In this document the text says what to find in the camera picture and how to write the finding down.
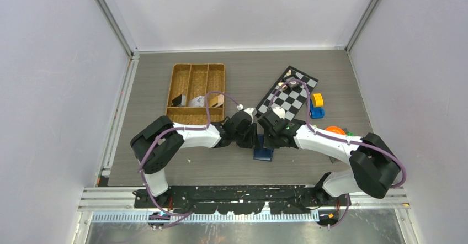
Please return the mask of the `blue card holder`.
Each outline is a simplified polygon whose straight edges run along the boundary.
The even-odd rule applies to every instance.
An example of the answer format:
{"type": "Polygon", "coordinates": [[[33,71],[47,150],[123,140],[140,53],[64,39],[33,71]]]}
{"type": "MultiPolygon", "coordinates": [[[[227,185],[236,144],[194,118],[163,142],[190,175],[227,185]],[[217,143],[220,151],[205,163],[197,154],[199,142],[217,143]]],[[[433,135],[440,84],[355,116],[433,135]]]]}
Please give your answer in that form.
{"type": "Polygon", "coordinates": [[[259,146],[253,150],[253,159],[257,161],[266,161],[271,162],[273,160],[273,151],[272,149],[264,147],[264,135],[258,135],[259,146]]]}

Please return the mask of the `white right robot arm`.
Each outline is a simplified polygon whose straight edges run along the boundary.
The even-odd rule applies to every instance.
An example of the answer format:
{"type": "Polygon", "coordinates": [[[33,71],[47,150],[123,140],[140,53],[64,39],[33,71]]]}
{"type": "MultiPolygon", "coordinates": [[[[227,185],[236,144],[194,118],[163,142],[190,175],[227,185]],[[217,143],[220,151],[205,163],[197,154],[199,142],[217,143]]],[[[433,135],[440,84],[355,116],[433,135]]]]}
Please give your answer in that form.
{"type": "Polygon", "coordinates": [[[346,136],[326,131],[302,120],[287,120],[281,107],[269,108],[258,119],[264,129],[264,145],[279,149],[293,147],[322,153],[346,163],[349,169],[329,172],[313,188],[321,205],[330,205],[337,197],[354,192],[382,199],[406,172],[380,136],[346,136]]]}

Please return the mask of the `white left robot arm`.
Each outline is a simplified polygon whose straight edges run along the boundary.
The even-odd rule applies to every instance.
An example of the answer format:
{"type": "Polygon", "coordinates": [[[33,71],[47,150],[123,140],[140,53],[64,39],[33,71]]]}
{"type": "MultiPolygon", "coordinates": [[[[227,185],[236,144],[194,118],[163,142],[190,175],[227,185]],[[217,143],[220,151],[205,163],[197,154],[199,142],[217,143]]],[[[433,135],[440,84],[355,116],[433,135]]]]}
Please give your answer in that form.
{"type": "Polygon", "coordinates": [[[192,147],[222,148],[233,142],[241,148],[259,145],[254,108],[244,108],[223,121],[208,125],[184,125],[164,115],[134,136],[131,149],[140,166],[148,200],[155,207],[164,207],[169,201],[168,183],[164,168],[181,149],[192,147]]]}

